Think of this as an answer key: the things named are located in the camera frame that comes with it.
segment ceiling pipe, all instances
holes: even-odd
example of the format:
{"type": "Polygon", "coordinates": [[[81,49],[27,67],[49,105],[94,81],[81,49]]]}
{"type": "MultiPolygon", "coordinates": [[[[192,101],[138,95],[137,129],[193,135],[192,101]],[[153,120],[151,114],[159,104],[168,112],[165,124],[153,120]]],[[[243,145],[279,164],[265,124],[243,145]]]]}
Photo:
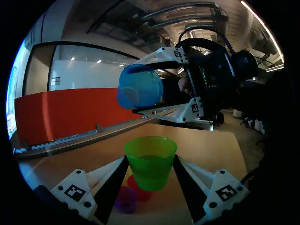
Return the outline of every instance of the ceiling pipe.
{"type": "Polygon", "coordinates": [[[164,22],[161,22],[159,24],[155,24],[151,26],[152,29],[158,29],[161,27],[165,27],[171,24],[176,24],[176,23],[181,23],[184,21],[193,21],[193,20],[213,20],[212,15],[190,15],[190,16],[182,16],[182,17],[177,17],[176,19],[169,19],[164,22]]]}
{"type": "Polygon", "coordinates": [[[178,4],[178,5],[174,5],[174,6],[169,6],[169,7],[166,7],[166,8],[163,8],[163,9],[159,9],[157,11],[154,11],[148,15],[145,15],[142,17],[142,19],[144,20],[148,20],[152,17],[155,17],[157,15],[160,15],[160,14],[163,14],[163,13],[166,13],[166,12],[170,12],[170,11],[174,11],[174,10],[181,10],[181,9],[186,9],[187,7],[206,7],[206,8],[214,8],[216,10],[219,10],[221,11],[222,8],[213,3],[213,2],[198,2],[198,3],[185,3],[185,4],[178,4]]]}

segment window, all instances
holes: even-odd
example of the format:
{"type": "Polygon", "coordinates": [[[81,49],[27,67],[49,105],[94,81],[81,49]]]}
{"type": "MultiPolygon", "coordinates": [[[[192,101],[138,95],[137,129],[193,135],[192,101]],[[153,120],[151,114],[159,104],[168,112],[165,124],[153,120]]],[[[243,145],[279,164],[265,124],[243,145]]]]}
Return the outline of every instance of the window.
{"type": "Polygon", "coordinates": [[[23,78],[29,54],[30,51],[27,50],[25,47],[25,41],[23,41],[10,72],[6,97],[7,131],[10,137],[17,128],[14,100],[22,95],[23,78]]]}

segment black cable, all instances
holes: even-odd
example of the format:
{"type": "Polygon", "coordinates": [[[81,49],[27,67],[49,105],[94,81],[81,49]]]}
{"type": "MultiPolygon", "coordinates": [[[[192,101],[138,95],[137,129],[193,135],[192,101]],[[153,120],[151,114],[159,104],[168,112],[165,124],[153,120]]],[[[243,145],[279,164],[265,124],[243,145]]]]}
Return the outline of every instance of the black cable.
{"type": "Polygon", "coordinates": [[[272,65],[275,65],[274,63],[271,63],[270,61],[268,61],[268,60],[266,60],[266,59],[263,59],[263,58],[259,58],[259,57],[257,57],[257,56],[254,56],[255,58],[258,58],[258,59],[261,59],[261,60],[263,60],[263,61],[266,61],[267,63],[270,63],[270,64],[272,64],[272,65]]]}
{"type": "Polygon", "coordinates": [[[251,177],[253,177],[257,171],[258,171],[259,167],[253,169],[252,171],[250,171],[242,180],[241,180],[241,184],[244,185],[244,183],[250,179],[251,177]]]}
{"type": "Polygon", "coordinates": [[[188,32],[188,31],[190,31],[190,30],[194,30],[194,29],[205,29],[205,30],[210,30],[210,31],[212,31],[212,32],[215,32],[215,33],[221,35],[221,37],[223,38],[225,44],[227,45],[227,47],[228,47],[228,49],[229,49],[229,52],[230,52],[232,55],[235,54],[235,52],[234,52],[234,50],[233,50],[231,44],[230,44],[229,41],[227,40],[227,38],[226,38],[221,32],[218,32],[217,30],[212,29],[212,28],[209,28],[209,27],[195,26],[195,27],[191,27],[191,28],[188,28],[188,29],[184,30],[184,31],[180,34],[180,36],[179,36],[179,38],[178,38],[178,43],[181,41],[182,36],[183,36],[186,32],[188,32]]]}

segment red panel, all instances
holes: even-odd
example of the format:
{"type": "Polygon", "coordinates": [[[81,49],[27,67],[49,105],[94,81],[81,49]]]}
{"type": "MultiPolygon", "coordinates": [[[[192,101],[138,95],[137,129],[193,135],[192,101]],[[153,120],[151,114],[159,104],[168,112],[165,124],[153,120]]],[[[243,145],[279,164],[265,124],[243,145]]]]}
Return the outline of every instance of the red panel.
{"type": "Polygon", "coordinates": [[[116,88],[84,88],[48,91],[15,100],[20,142],[30,145],[107,127],[140,115],[117,103],[116,88]]]}

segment table surface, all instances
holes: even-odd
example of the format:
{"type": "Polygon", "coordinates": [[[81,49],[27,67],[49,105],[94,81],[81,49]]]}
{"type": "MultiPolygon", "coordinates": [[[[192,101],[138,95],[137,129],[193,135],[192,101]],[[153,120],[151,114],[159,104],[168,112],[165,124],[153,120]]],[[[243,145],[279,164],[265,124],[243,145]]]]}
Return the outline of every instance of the table surface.
{"type": "MultiPolygon", "coordinates": [[[[195,130],[158,124],[145,124],[95,144],[68,152],[20,161],[20,170],[34,189],[42,184],[51,190],[73,170],[86,173],[123,156],[125,144],[133,138],[162,136],[177,144],[177,154],[211,172],[228,170],[238,180],[246,175],[246,166],[239,144],[233,133],[195,130]]],[[[132,174],[129,168],[123,185],[132,174]]],[[[154,192],[148,202],[138,202],[134,214],[120,214],[112,210],[108,224],[192,224],[176,174],[172,168],[166,186],[154,192]]]]}

